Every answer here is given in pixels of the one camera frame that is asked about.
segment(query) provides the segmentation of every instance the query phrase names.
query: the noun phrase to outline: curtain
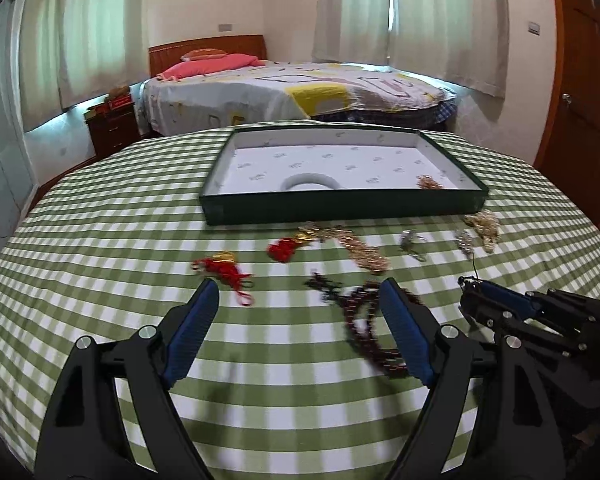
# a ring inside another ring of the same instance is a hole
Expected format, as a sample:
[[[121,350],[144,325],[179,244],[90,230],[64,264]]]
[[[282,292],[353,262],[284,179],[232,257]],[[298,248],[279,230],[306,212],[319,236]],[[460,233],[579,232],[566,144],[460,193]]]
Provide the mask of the curtain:
[[[69,106],[149,77],[142,0],[66,0],[60,95]]]
[[[504,97],[507,0],[394,0],[391,66]]]
[[[25,132],[60,115],[59,0],[25,0],[20,29],[20,108]]]
[[[389,0],[318,0],[316,60],[386,65]]]

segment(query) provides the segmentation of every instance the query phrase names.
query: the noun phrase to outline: nightstand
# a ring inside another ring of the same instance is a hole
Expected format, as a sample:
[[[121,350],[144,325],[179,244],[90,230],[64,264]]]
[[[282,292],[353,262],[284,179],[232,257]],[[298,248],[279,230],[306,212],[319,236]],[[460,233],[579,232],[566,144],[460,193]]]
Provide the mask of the nightstand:
[[[134,104],[85,115],[98,160],[113,155],[140,140]]]

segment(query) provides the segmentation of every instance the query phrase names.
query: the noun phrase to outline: bed headboard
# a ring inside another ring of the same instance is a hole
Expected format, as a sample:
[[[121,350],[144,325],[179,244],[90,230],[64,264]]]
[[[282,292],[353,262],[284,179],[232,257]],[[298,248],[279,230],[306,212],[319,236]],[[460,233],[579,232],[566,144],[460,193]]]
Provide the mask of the bed headboard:
[[[177,43],[152,46],[149,49],[151,77],[156,77],[159,73],[180,62],[180,58],[184,54],[197,48],[220,48],[229,54],[250,54],[258,56],[259,59],[267,59],[267,47],[264,43],[264,36],[261,34],[178,41]]]

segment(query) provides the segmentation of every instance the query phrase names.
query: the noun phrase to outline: wall outlet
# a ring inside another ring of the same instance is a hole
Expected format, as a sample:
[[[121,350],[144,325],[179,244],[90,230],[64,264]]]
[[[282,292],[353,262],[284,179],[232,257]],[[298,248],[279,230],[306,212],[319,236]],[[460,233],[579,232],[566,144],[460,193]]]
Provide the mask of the wall outlet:
[[[535,34],[536,36],[540,36],[540,25],[534,22],[529,22],[529,32]]]

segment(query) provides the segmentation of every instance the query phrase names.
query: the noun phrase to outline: tablecloth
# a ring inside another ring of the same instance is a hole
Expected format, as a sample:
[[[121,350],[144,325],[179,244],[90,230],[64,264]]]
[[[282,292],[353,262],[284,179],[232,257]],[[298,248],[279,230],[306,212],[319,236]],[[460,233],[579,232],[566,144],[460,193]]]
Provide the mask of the tablecloth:
[[[253,274],[255,303],[240,306],[221,286],[200,353],[171,391],[213,475],[366,480],[382,478],[397,457],[427,389],[377,373],[346,342],[341,311],[304,285],[313,270],[345,286],[370,276],[332,240],[302,248],[291,263],[272,261],[266,247],[296,225],[206,226],[197,192],[230,133],[139,142],[70,174],[4,248],[0,434],[27,466],[74,342],[84,334],[118,340],[157,324],[203,279],[190,262],[220,250],[234,251],[241,271]],[[476,249],[480,278],[521,292],[552,286],[600,298],[600,232],[563,193],[520,160],[454,134],[430,135],[491,188],[486,207],[500,219],[502,238],[494,254]],[[458,311],[458,276],[474,273],[454,241],[461,217],[346,225],[381,248],[391,263],[386,276],[419,294],[437,320],[474,330]],[[426,238],[424,263],[400,250],[405,228]],[[376,326],[382,345],[392,346],[384,320]],[[151,467],[128,386],[117,387],[134,455]],[[475,414],[472,390],[447,467],[462,462]]]

